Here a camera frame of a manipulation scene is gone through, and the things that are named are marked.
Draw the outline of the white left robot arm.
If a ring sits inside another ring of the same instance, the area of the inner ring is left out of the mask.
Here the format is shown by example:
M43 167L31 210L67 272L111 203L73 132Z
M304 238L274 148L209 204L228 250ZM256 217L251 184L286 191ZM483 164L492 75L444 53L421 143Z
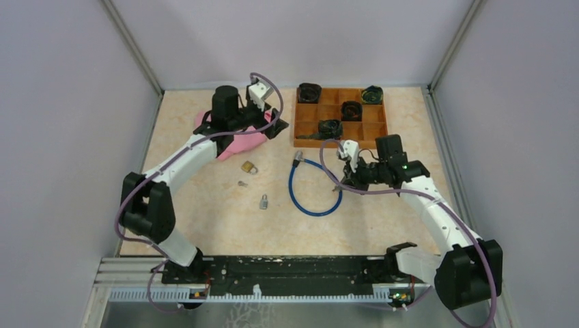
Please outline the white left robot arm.
M242 105L236 87L216 88L211 109L178 151L144 174L126 175L116 228L132 232L133 242L149 244L177 264L178 274L187 282L198 282L205 273L202 252L176 228L172 197L204 165L222 155L237 136L260 134L273 139L286 128L282 110L267 102L278 92L274 85L257 79L246 87Z

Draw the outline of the grey combination lock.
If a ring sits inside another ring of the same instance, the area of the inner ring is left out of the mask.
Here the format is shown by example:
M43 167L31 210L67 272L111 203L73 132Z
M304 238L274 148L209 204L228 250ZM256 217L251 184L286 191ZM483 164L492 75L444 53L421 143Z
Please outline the grey combination lock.
M259 208L261 210L266 210L268 208L268 196L263 194L259 201Z

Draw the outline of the brass padlock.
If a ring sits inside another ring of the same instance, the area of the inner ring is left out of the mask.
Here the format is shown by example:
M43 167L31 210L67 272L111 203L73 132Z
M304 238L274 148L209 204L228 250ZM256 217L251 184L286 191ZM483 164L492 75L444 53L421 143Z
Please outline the brass padlock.
M255 175L259 172L257 166L250 161L245 161L240 168L242 171L251 175Z

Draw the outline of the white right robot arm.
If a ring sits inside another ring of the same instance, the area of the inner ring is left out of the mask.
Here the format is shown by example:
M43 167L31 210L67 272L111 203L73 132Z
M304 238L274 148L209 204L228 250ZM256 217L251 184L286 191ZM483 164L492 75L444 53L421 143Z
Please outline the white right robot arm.
M438 254L413 243L387 251L386 276L401 282L408 275L434 287L443 305L456 310L502 293L503 250L464 224L441 196L420 161L408 160L399 135L376 139L378 158L366 162L358 142L341 141L337 156L345 162L342 184L369 193L370 185L388 185L416 211L438 247Z

